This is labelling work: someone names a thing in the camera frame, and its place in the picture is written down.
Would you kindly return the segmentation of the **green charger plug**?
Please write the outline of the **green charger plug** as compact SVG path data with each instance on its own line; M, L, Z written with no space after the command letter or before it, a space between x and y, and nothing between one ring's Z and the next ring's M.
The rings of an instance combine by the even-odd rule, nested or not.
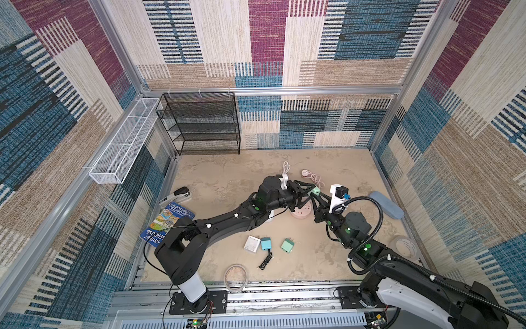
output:
M315 188L313 188L313 189L310 191L310 194L311 194L311 195L320 195L320 192L321 192L321 190L319 189L319 187L315 186Z
M290 254L295 246L295 243L290 239L285 239L281 245L281 249Z

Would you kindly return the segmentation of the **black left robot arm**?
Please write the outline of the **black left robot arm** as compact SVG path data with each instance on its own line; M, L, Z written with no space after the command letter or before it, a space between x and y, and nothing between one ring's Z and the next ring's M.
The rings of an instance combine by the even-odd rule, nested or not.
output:
M263 225L274 210L301 208L315 188L313 183L287 180L283 175L268 176L258 191L230 212L209 219L179 219L154 254L186 301L202 309L208 304L208 288L197 271L207 248L233 234Z

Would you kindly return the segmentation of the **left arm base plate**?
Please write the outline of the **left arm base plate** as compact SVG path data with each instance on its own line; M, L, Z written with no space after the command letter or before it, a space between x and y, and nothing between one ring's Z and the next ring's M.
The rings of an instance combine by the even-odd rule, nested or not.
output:
M169 315L224 314L227 308L228 291L207 291L196 302L189 302L182 293L175 293L169 307Z

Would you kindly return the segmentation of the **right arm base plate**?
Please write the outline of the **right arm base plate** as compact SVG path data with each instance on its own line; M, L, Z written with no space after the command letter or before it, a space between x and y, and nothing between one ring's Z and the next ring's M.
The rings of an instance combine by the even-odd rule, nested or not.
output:
M337 299L342 309L364 309L366 311L397 310L398 307L387 305L380 301L377 287L342 286L333 290L332 295Z

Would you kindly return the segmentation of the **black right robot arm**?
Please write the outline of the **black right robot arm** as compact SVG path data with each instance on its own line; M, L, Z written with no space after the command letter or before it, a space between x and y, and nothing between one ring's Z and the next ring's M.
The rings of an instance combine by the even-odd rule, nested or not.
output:
M408 311L441 328L507 328L525 318L501 306L480 282L467 285L432 272L374 239L384 222L378 201L311 193L315 221L324 222L349 250L347 264L362 275L357 294L365 307L379 303Z

